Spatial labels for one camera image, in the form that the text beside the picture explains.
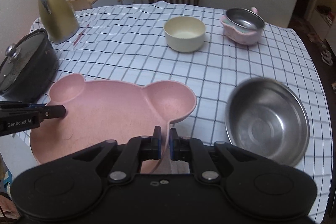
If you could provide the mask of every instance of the pink pen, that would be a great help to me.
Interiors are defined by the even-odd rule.
[[[84,28],[84,30],[81,31],[81,33],[78,35],[78,37],[76,38],[75,42],[73,43],[73,45],[75,46],[77,44],[77,42],[79,41],[79,39],[82,37],[82,35],[84,34],[84,32],[86,31],[87,27],[90,24],[87,24],[86,27]]]

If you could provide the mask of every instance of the floor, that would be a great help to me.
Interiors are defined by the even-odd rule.
[[[310,41],[310,38],[308,37],[307,27],[309,25],[302,25],[298,24],[297,20],[291,20],[291,22],[288,25],[289,28],[292,28],[295,30],[295,32],[298,34],[298,36],[301,38],[302,42],[307,48],[307,51],[316,67],[316,70],[319,74],[325,96],[328,103],[329,113],[330,113],[330,119],[331,119],[331,128],[332,128],[332,135],[333,135],[333,146],[336,147],[336,93],[332,89],[331,84],[336,81],[336,57],[332,53],[332,50],[330,49],[327,42],[323,42],[323,45],[327,47],[327,50],[329,50],[332,53],[332,59],[333,59],[333,65],[329,66],[326,63],[322,61],[320,51],[324,48],[321,43],[314,43]],[[331,189],[330,189],[330,195],[329,200],[327,204],[327,209],[325,216],[323,218],[322,224],[335,224],[336,223],[336,208],[332,208],[333,199],[335,196],[335,190],[336,190],[336,161],[333,162],[333,176],[332,176],[332,182],[331,182]]]

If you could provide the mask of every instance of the table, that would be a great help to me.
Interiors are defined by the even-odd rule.
[[[332,174],[332,136],[325,94],[315,66],[292,29],[266,24],[257,45],[242,46],[223,36],[221,9],[173,5],[160,1],[146,5],[117,5],[76,13],[79,34],[53,45],[59,60],[54,81],[70,73],[86,80],[112,79],[138,85],[175,80],[188,85],[197,106],[175,125],[180,136],[192,136],[205,144],[227,141],[224,110],[230,92],[243,80],[269,77],[288,86],[302,101],[310,123],[310,141],[297,168],[313,177],[317,199],[309,216],[321,222]],[[179,15],[199,18],[206,24],[205,45],[194,53],[178,53],[167,47],[163,25]],[[37,19],[31,31],[43,27]],[[40,103],[47,102],[44,94]],[[29,132],[18,133],[27,141]]]

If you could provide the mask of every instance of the lid knob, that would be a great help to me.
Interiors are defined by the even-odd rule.
[[[9,58],[9,61],[12,62],[15,58],[18,57],[20,49],[16,47],[16,44],[8,46],[6,49],[6,56]]]

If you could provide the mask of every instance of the pink bowl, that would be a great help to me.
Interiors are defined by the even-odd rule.
[[[162,129],[162,154],[169,140],[169,124],[184,120],[196,107],[196,96],[186,85],[159,81],[147,86],[97,80],[85,82],[71,74],[55,82],[48,105],[62,104],[64,118],[45,120],[30,134],[31,151],[43,164],[108,139],[119,144],[130,138],[152,135]],[[148,160],[143,173],[156,169],[160,161]]]
[[[254,7],[251,8],[251,11],[255,14],[258,14],[258,10]],[[248,30],[242,28],[231,22],[226,15],[221,17],[220,22],[224,27],[223,34],[225,36],[232,39],[234,42],[247,46],[256,44],[260,40],[261,34],[263,32],[263,29]]]

